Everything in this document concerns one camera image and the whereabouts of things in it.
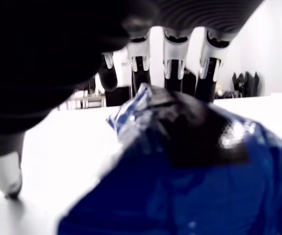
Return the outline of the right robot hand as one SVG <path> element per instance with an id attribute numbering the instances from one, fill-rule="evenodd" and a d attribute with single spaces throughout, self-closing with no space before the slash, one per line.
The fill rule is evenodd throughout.
<path id="1" fill-rule="evenodd" d="M 103 55 L 153 26 L 204 26 L 231 40 L 258 0 L 0 0 L 0 191 L 23 184 L 25 133 L 100 69 Z"/>

